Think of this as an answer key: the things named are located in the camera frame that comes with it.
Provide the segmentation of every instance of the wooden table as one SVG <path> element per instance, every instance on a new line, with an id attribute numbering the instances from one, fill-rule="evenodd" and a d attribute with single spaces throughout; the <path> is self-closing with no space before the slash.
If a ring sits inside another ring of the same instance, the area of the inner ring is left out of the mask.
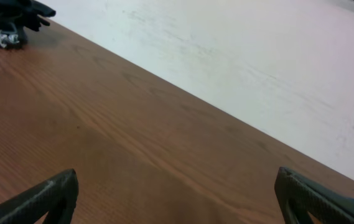
<path id="1" fill-rule="evenodd" d="M 354 197 L 354 181 L 55 23 L 27 34 L 0 50 L 0 203 L 70 167 L 73 223 L 282 223 L 280 166 Z"/>

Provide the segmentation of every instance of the brown wooden surface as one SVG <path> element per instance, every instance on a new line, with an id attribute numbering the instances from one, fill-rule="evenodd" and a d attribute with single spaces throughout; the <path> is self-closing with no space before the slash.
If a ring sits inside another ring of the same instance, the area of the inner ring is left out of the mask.
<path id="1" fill-rule="evenodd" d="M 0 50 L 0 202 L 66 168 L 73 223 L 282 223 L 288 166 L 354 181 L 53 23 Z"/>

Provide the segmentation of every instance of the tabletop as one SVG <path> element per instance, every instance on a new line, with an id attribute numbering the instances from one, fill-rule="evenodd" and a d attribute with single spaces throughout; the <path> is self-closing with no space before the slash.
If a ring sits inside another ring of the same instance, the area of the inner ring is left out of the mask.
<path id="1" fill-rule="evenodd" d="M 280 166 L 354 198 L 354 181 L 56 23 L 27 35 L 0 49 L 0 203 L 68 168 L 72 223 L 282 223 Z"/>

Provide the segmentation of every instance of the wood grain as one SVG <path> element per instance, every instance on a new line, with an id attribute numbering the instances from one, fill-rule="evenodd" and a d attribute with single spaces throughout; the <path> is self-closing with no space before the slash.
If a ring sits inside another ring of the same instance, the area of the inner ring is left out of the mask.
<path id="1" fill-rule="evenodd" d="M 354 181 L 52 24 L 0 50 L 0 202 L 74 168 L 74 223 L 282 223 L 288 166 Z"/>

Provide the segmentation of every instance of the white wall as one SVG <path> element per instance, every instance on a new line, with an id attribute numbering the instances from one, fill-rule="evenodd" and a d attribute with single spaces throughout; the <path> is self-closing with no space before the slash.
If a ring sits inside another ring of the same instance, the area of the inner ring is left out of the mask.
<path id="1" fill-rule="evenodd" d="M 76 33 L 354 179 L 354 2 L 41 1 Z"/>

